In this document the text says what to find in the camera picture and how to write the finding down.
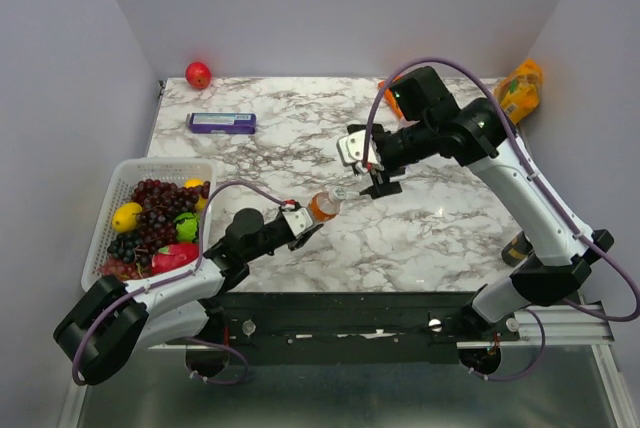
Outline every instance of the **lemon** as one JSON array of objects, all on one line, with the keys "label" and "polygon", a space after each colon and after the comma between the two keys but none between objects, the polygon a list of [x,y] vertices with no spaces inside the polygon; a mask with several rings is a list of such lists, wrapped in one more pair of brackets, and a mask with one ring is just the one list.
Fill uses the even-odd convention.
[{"label": "lemon", "polygon": [[118,233],[126,233],[135,230],[138,224],[136,215],[142,211],[142,207],[137,203],[125,203],[116,210],[111,220],[111,226]]},{"label": "lemon", "polygon": [[[187,181],[184,182],[184,187],[185,188],[194,188],[196,186],[200,186],[204,183],[204,181],[200,180],[199,178],[191,178]],[[198,202],[195,204],[195,209],[196,211],[202,211],[204,210],[205,205],[207,204],[207,199],[203,198],[202,196],[200,196],[198,198]]]}]

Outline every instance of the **marble tabletop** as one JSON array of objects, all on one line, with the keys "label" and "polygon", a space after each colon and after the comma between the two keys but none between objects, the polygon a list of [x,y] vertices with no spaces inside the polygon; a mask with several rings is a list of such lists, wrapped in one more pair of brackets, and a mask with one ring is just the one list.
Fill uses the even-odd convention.
[{"label": "marble tabletop", "polygon": [[[148,156],[214,160],[218,182],[248,180],[301,203],[330,186],[359,191],[368,177],[344,168],[335,144],[348,124],[364,123],[378,81],[225,78],[199,92],[184,79],[169,79]],[[445,81],[461,106],[479,96],[465,80]],[[255,113],[257,133],[196,135],[185,126],[194,112]],[[384,103],[376,121],[398,125]],[[251,276],[236,290],[475,291],[509,273],[500,250],[518,226],[467,169],[432,157],[410,167],[402,186],[399,195],[345,202],[302,249],[281,248],[254,261]],[[266,219],[276,213],[271,202],[241,187],[224,190],[216,200],[211,242],[241,208],[257,208]]]}]

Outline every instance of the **green fruit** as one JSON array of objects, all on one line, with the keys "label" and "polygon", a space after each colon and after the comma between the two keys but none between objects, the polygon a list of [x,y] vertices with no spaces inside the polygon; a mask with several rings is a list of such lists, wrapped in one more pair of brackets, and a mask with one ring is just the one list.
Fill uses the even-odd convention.
[{"label": "green fruit", "polygon": [[173,222],[176,225],[179,242],[198,242],[198,227],[200,225],[200,216],[195,213],[182,213],[178,215]]}]

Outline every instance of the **cable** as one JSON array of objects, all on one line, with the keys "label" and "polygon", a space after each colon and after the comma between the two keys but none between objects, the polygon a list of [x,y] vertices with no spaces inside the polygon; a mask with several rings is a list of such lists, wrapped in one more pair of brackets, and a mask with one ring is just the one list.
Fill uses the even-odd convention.
[{"label": "cable", "polygon": [[[204,222],[205,222],[206,217],[207,217],[207,209],[209,208],[209,205],[213,201],[213,198],[218,193],[220,193],[222,190],[224,190],[225,188],[228,188],[230,186],[245,186],[245,187],[255,191],[259,195],[264,196],[268,200],[273,201],[274,203],[276,203],[278,205],[284,205],[285,204],[284,201],[279,200],[278,198],[275,198],[275,197],[271,196],[267,192],[261,190],[260,188],[258,188],[257,186],[255,186],[255,185],[253,185],[253,184],[251,184],[249,182],[242,181],[242,180],[227,181],[225,183],[222,183],[221,185],[218,185],[215,188],[215,190],[213,190],[213,192],[211,192],[211,194],[209,195],[209,199],[207,200],[207,203],[204,206],[204,210],[202,211],[202,215],[200,216],[200,224],[201,225],[204,225]],[[200,232],[199,236],[198,236],[198,240],[199,240],[199,243],[198,243],[198,259],[196,260],[196,265],[195,265],[195,268],[193,270],[187,270],[184,273],[181,273],[179,275],[172,276],[170,278],[166,278],[166,279],[161,280],[161,281],[153,282],[148,287],[141,287],[141,288],[138,288],[138,289],[136,289],[136,290],[134,290],[134,291],[132,291],[130,293],[127,293],[126,295],[123,295],[120,298],[118,298],[116,301],[114,301],[102,313],[100,313],[100,315],[98,315],[98,317],[91,324],[89,329],[87,329],[87,332],[85,333],[84,337],[80,341],[80,344],[78,345],[78,349],[76,350],[75,354],[73,355],[73,363],[71,364],[71,378],[73,378],[73,381],[74,381],[74,383],[76,385],[84,386],[84,385],[87,384],[80,377],[80,362],[81,362],[81,359],[82,359],[82,355],[84,353],[84,350],[87,348],[87,345],[89,344],[89,341],[91,340],[91,337],[94,335],[94,333],[96,332],[96,330],[98,329],[100,324],[104,320],[106,320],[109,315],[111,315],[120,305],[122,305],[123,303],[126,303],[130,299],[135,298],[136,296],[144,293],[146,290],[159,288],[161,286],[168,285],[169,283],[173,283],[173,282],[176,282],[176,281],[183,280],[184,278],[187,278],[188,276],[191,276],[198,268],[200,268],[200,265],[202,264],[202,260],[203,260],[203,257],[204,257],[204,230],[198,230],[198,231]]]},{"label": "cable", "polygon": [[[516,153],[516,156],[518,157],[518,161],[522,164],[522,166],[524,167],[528,175],[535,175],[535,170],[527,160],[527,156],[522,152],[522,150],[518,146],[518,143],[516,142],[516,136],[511,131],[511,124],[509,122],[509,119],[507,118],[507,115],[504,113],[504,111],[502,111],[502,109],[500,108],[500,104],[498,103],[498,100],[496,100],[495,96],[493,96],[493,93],[491,93],[489,88],[487,88],[486,85],[482,83],[480,78],[478,78],[476,75],[471,73],[464,66],[454,61],[448,60],[446,58],[440,58],[435,56],[417,58],[405,63],[400,68],[395,70],[384,81],[382,86],[380,86],[380,89],[378,90],[378,94],[376,95],[375,99],[373,100],[373,104],[371,105],[369,118],[367,119],[367,126],[366,126],[365,138],[364,138],[364,158],[362,160],[362,165],[365,167],[367,166],[368,154],[369,154],[369,140],[371,139],[371,132],[373,130],[373,120],[376,116],[376,112],[378,111],[378,106],[382,101],[382,97],[384,96],[384,93],[389,89],[389,86],[391,85],[391,83],[393,83],[393,80],[396,77],[400,76],[403,72],[405,72],[409,68],[413,68],[416,65],[423,65],[426,63],[440,63],[443,65],[449,66],[451,68],[454,68],[455,70],[465,75],[480,89],[480,91],[482,91],[482,94],[487,98],[487,100],[489,100],[489,102],[493,106],[493,109],[496,111],[498,118],[500,119],[500,123],[502,124],[504,131],[507,134],[507,138],[509,139],[509,144],[511,145],[511,147],[513,148],[513,151]],[[604,315],[604,314],[598,313],[597,311],[589,310],[588,308],[584,308],[581,305],[574,303],[571,300],[564,299],[563,301],[567,305],[575,308],[576,310],[582,313],[586,313],[587,315],[591,315],[595,318],[599,318],[605,321],[627,322],[627,321],[633,321],[638,317],[640,317],[640,288],[638,288],[638,285],[636,284],[636,282],[633,280],[633,278],[631,278],[631,275],[629,275],[629,273],[627,273],[625,269],[622,268],[622,266],[610,254],[604,252],[592,240],[590,240],[588,237],[582,234],[582,231],[580,230],[578,225],[576,225],[573,219],[571,218],[571,215],[565,211],[560,201],[556,199],[555,195],[551,193],[551,190],[545,185],[545,183],[540,179],[540,177],[532,176],[531,180],[542,192],[545,199],[551,204],[551,206],[553,206],[554,210],[556,211],[556,213],[558,213],[560,218],[562,218],[562,220],[567,224],[567,226],[573,232],[575,237],[578,240],[580,240],[582,243],[584,243],[590,250],[596,253],[600,258],[602,258],[606,263],[608,263],[609,266],[611,266],[629,285],[629,288],[633,292],[633,296],[635,297],[635,300],[636,300],[636,307],[633,310],[633,312],[628,315],[611,316],[611,315]]]},{"label": "cable", "polygon": [[518,373],[514,373],[513,375],[484,375],[482,373],[475,371],[473,368],[470,368],[469,369],[470,375],[474,375],[480,379],[483,379],[484,381],[516,381],[516,380],[519,380],[520,378],[524,378],[525,376],[527,376],[533,370],[536,369],[536,367],[538,366],[538,363],[540,363],[540,360],[542,359],[542,355],[544,354],[545,347],[547,346],[547,333],[544,331],[544,325],[542,324],[542,320],[540,319],[540,317],[535,311],[530,310],[529,308],[523,308],[522,311],[526,311],[531,316],[533,316],[536,320],[536,323],[538,323],[538,326],[540,327],[540,338],[541,338],[540,350],[538,351],[538,354],[533,359],[533,361],[529,363],[529,366],[527,366],[524,370],[519,371]]},{"label": "cable", "polygon": [[210,385],[222,385],[222,386],[239,385],[240,383],[243,383],[246,381],[247,376],[249,376],[249,370],[251,369],[251,367],[249,366],[249,362],[244,357],[244,355],[240,353],[238,350],[231,348],[230,346],[219,345],[217,343],[211,343],[210,341],[199,340],[197,338],[192,338],[192,337],[185,338],[185,340],[190,341],[191,343],[208,346],[209,348],[215,348],[217,350],[225,351],[235,356],[236,358],[238,358],[244,365],[244,371],[242,372],[242,375],[240,375],[240,377],[236,378],[235,380],[216,380],[215,378],[208,378],[206,376],[202,376],[196,370],[192,369],[190,365],[187,365],[187,370],[189,370],[190,378],[197,378],[198,380],[202,380],[204,383],[208,383]]}]

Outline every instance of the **gray floor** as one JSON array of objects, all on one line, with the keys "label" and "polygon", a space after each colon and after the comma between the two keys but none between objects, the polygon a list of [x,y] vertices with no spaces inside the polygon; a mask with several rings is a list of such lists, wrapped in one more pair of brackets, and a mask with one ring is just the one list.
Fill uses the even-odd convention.
[{"label": "gray floor", "polygon": [[[500,372],[526,364],[512,348]],[[85,428],[417,428],[615,426],[589,347],[548,348],[540,369],[487,383],[460,366],[258,367],[238,387],[191,381],[179,350],[133,358],[88,390]]]}]

